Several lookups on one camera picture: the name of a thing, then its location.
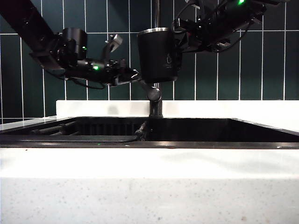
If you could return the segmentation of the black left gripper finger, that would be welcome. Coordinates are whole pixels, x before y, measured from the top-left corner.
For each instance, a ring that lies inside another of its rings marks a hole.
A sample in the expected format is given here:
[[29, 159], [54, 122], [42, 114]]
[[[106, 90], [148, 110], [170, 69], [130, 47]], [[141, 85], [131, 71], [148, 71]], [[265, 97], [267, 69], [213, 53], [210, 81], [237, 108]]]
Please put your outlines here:
[[112, 81], [112, 86], [118, 86], [122, 84], [129, 84], [129, 83], [134, 83], [134, 82], [139, 82], [141, 80], [140, 77], [116, 77]]
[[123, 79], [141, 79], [142, 75], [135, 69], [124, 68], [121, 76]]

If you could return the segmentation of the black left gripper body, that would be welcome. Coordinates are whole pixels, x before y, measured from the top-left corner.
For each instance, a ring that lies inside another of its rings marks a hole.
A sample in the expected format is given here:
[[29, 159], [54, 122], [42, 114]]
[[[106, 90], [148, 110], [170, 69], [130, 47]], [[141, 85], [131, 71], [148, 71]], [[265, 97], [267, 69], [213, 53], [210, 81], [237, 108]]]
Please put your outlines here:
[[121, 77], [126, 63], [122, 61], [84, 59], [78, 61], [77, 66], [70, 67], [65, 71], [65, 78], [72, 81], [88, 80], [100, 84], [112, 86], [112, 81], [116, 77]]

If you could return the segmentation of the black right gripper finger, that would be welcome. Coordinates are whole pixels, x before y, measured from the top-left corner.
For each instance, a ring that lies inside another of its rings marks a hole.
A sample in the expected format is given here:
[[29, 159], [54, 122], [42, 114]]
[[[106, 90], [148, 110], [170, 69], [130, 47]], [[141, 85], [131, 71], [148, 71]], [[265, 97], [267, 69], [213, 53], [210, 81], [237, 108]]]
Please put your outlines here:
[[189, 51], [189, 33], [185, 20], [177, 18], [172, 23], [176, 53], [187, 53]]

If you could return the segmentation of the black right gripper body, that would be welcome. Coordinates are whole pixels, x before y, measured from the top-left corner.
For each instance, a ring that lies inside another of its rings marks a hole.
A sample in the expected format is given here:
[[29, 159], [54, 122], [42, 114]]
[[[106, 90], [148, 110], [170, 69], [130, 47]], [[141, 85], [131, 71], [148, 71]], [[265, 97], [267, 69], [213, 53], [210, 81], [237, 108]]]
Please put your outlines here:
[[232, 14], [214, 14], [200, 21], [186, 19], [189, 33], [189, 51], [217, 52], [232, 45], [230, 36], [234, 33]]

